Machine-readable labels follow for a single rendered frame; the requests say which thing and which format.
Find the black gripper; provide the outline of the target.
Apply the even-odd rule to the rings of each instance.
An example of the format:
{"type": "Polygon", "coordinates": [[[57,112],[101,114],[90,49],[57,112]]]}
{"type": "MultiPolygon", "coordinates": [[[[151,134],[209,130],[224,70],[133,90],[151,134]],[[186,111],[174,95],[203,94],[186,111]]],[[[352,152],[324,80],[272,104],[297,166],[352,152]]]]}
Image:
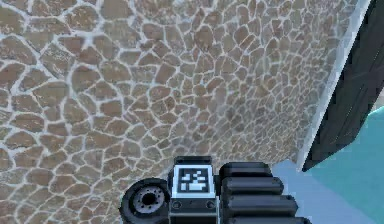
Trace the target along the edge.
{"type": "Polygon", "coordinates": [[[169,200],[166,180],[140,180],[134,183],[121,199],[121,224],[169,224],[169,200]]]}

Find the dark grey room door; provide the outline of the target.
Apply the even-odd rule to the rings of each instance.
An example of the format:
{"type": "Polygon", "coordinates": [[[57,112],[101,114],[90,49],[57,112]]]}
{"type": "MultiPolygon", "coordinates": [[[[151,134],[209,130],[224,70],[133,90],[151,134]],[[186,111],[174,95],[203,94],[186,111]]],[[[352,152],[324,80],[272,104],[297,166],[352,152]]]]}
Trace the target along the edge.
{"type": "Polygon", "coordinates": [[[297,158],[303,172],[351,144],[384,89],[384,0],[358,0],[297,158]]]}

